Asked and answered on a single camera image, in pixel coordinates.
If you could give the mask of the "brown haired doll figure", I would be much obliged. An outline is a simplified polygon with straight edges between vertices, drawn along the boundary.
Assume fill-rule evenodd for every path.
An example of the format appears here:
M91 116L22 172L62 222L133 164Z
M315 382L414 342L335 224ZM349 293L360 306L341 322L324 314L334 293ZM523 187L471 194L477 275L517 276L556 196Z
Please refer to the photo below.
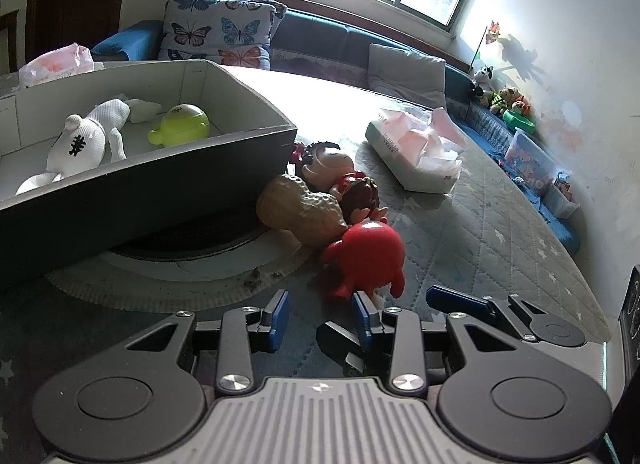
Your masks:
M296 143L290 156L296 176L314 192L327 192L335 181L354 170L352 158L333 142Z

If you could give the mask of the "grey cushion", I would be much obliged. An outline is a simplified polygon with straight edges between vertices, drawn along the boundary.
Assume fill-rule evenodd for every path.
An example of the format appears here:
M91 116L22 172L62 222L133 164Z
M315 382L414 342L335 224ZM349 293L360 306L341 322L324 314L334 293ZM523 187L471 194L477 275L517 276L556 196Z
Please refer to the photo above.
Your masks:
M371 44L368 85L427 108L444 107L446 60L421 52Z

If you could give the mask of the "blue sofa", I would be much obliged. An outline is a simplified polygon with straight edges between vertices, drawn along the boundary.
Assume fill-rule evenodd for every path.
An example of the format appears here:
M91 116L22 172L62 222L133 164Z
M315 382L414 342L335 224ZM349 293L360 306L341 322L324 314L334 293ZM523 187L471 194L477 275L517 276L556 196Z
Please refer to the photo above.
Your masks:
M155 60L163 38L160 20L144 20L98 43L92 48L92 55L100 60ZM268 51L271 68L279 72L365 88L372 44L413 50L382 34L291 10L280 23ZM464 68L445 65L445 96L452 120L489 157L504 166L513 133L472 99L472 80Z

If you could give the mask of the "green round toy figure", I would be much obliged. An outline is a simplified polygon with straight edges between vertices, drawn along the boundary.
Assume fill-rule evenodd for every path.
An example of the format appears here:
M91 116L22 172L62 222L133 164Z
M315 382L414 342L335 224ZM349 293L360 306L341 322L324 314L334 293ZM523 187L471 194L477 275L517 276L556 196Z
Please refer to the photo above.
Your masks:
M160 124L146 138L155 146L171 147L209 137L209 120L203 109L192 104L179 104L168 110Z

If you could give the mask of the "white plush doll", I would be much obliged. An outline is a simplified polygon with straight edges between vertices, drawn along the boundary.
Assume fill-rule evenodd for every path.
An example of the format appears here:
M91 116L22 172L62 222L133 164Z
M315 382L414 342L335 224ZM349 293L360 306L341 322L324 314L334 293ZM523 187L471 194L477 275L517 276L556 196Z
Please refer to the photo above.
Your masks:
M112 98L96 106L85 117L78 114L68 116L64 121L64 129L50 148L46 171L24 181L16 195L98 167L107 147L111 151L112 163L124 161L126 153L122 128L126 122L146 123L161 110L160 104L140 98Z

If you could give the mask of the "grey quilted mat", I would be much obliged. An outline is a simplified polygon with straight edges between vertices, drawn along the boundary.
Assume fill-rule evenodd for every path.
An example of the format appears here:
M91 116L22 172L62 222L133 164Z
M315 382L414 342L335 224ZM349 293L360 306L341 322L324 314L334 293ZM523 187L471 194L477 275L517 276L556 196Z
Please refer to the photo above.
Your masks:
M476 297L518 294L579 326L593 343L611 338L596 297L537 207L483 150L469 144L461 178L446 195L411 193L366 142L367 125L386 106L378 95L319 79L235 69L294 124L305 142L332 140L381 187L390 224L404 239L405 293L399 305L433 319L425 291L440 284ZM342 308L322 299L338 281L316 256L298 254L293 272L251 269L231 283L167 282L92 258L47 276L1 284L1 458L37 463L42 443L30 401L56 372L137 333L169 311L200 306L213 319L235 305L264 303L270 291L291 292L293 312L283 349L260 357L259 374L330 376L314 329L340 320Z

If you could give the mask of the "butterfly print pillow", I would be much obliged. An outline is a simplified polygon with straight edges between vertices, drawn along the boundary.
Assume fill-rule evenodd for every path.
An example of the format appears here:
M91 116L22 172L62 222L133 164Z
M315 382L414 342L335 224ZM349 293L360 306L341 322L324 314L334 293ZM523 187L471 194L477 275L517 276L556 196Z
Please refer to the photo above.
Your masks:
M169 0L158 57L268 70L287 10L276 0Z

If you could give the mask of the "small red brown doll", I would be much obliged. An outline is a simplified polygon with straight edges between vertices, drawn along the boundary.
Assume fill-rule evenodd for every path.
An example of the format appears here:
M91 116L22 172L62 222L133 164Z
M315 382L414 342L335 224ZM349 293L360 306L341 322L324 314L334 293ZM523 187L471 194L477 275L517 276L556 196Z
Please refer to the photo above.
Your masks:
M386 223L387 208L382 207L378 184L362 171L351 171L340 176L330 187L337 199L344 220L355 225L366 219Z

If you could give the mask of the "clear plastic toy bin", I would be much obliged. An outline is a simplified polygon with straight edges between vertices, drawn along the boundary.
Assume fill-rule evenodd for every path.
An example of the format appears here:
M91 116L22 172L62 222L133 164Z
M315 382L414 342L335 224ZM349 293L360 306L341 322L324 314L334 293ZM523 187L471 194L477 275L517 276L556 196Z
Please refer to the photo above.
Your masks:
M562 171L561 166L521 129L515 131L504 161L538 196L547 193Z

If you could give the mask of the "white open storage box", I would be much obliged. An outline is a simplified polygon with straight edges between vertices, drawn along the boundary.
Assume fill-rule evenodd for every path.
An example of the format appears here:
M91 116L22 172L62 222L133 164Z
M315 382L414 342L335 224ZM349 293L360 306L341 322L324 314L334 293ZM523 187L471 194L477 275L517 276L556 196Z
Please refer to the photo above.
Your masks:
M73 114L120 98L158 103L146 123L122 128L126 159L16 195L46 171ZM209 137L164 147L148 132L192 104ZM266 98L208 60L125 62L15 89L1 98L1 263L57 267L105 250L145 260L205 256L254 233L262 188L285 170L295 125Z

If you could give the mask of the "peanut shaped toy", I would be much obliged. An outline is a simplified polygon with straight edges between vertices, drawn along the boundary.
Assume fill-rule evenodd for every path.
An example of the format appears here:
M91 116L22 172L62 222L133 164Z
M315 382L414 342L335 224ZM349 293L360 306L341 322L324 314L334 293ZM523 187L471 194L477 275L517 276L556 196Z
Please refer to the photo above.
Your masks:
M311 247L325 247L348 230L333 195L311 192L303 179L288 173L265 186L257 199L256 213L268 228L289 231Z

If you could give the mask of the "pink tissue pack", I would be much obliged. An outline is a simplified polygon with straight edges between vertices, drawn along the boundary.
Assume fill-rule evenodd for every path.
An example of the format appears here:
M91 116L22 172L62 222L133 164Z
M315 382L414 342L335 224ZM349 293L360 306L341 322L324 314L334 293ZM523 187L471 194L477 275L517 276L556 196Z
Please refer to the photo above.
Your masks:
M465 135L443 107L383 109L366 139L406 191L448 194L461 176Z
M42 54L18 71L22 88L94 71L94 60L88 48L72 43Z

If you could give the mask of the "pink tissue pack far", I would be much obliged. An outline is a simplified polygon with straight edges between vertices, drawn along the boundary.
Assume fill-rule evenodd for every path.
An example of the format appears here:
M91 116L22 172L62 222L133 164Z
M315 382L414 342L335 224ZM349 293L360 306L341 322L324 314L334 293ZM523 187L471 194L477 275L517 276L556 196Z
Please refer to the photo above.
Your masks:
M88 48L72 43L42 54L18 71L22 88L94 71L94 60Z

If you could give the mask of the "red round toy figure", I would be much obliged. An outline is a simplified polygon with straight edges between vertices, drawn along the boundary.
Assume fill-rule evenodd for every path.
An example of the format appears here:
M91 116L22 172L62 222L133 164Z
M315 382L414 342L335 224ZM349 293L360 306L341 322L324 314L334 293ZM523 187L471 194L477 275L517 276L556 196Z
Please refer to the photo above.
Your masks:
M331 291L336 298L349 299L355 291L364 291L371 297L377 288L386 285L390 285L394 298L404 292L405 244L386 223L352 225L341 239L322 251L320 261L323 265L335 262L340 269L341 283Z

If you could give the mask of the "plush toys pile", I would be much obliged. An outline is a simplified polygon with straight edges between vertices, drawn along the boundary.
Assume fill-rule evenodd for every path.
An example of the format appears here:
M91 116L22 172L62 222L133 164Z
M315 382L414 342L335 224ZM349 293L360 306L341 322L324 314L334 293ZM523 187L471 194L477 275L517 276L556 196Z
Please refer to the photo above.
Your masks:
M484 66L472 76L473 98L491 112L499 117L511 131L520 129L526 135L534 135L536 125L530 119L532 106L520 91L512 86L505 86L495 91L491 88L490 82L494 68Z

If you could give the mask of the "pink tissue pack near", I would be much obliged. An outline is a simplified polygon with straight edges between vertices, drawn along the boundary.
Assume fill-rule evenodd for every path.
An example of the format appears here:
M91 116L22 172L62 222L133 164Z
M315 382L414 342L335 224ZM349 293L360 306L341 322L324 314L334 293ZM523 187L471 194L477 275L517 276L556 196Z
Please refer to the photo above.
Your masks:
M461 176L465 135L443 107L383 109L366 139L406 191L448 194Z

